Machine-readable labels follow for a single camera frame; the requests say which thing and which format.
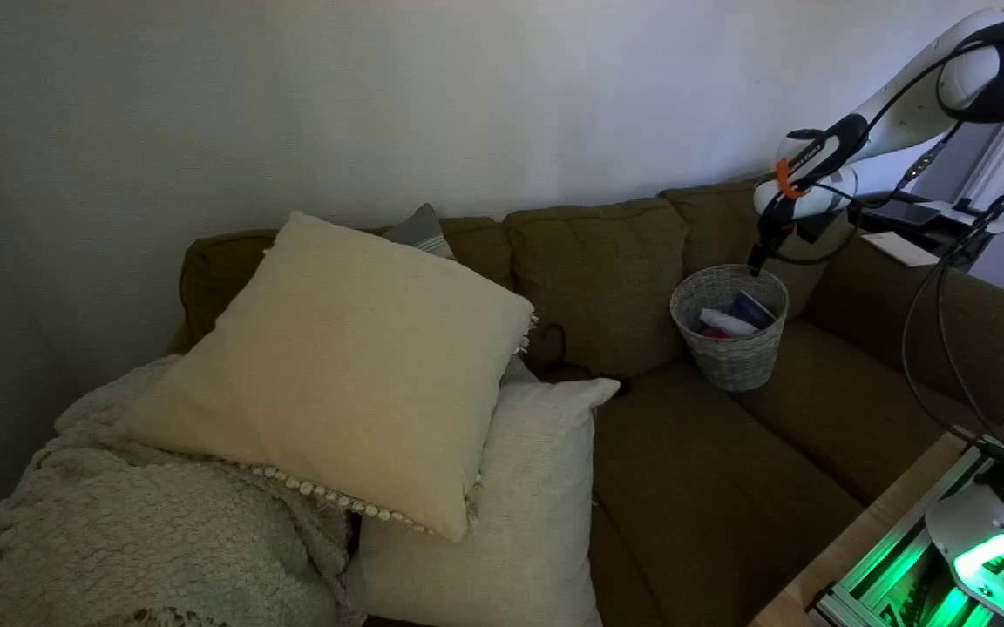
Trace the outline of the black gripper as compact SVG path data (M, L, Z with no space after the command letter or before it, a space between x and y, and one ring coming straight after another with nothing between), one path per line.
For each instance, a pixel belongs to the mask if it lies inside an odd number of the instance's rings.
M759 276L765 265L776 253L786 237L794 230L794 203L775 196L765 211L758 214L758 242L750 251L750 270Z

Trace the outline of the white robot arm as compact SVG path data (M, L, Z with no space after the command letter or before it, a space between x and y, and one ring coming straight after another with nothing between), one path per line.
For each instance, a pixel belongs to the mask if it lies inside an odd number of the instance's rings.
M797 221L857 191L855 161L929 142L955 123L1004 123L1004 6L955 20L836 123L789 133L769 178L754 189L750 270L759 270Z

